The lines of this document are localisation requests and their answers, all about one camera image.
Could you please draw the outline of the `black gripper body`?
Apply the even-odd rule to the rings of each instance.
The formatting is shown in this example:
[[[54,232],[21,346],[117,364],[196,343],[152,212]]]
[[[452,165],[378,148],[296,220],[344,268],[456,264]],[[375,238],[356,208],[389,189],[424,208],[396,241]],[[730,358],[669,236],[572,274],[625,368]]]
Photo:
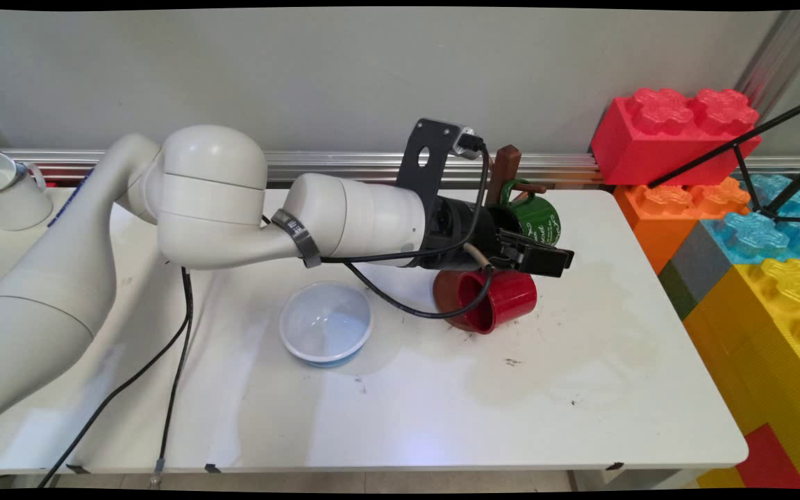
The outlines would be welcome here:
[[[448,197],[436,197],[426,228],[428,231],[422,240],[423,250],[432,250],[451,246],[461,238],[473,233],[469,243],[473,244],[485,256],[495,269],[511,269],[512,262],[502,253],[499,241],[498,225],[493,214],[486,208],[477,210],[476,228],[471,228],[474,218],[475,203]],[[417,266],[423,269],[460,270],[469,272],[477,270],[479,265],[463,247],[447,253],[417,258]]]

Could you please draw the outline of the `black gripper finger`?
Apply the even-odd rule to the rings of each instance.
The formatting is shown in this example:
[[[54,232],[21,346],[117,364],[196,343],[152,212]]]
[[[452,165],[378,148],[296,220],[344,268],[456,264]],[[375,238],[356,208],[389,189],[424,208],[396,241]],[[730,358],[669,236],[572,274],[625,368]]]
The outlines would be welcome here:
[[[502,253],[549,252],[556,249],[550,244],[542,244],[531,237],[502,228],[497,231],[497,239]]]
[[[507,257],[517,272],[536,276],[560,278],[572,264],[572,250],[542,246],[541,244],[514,244],[507,246]]]

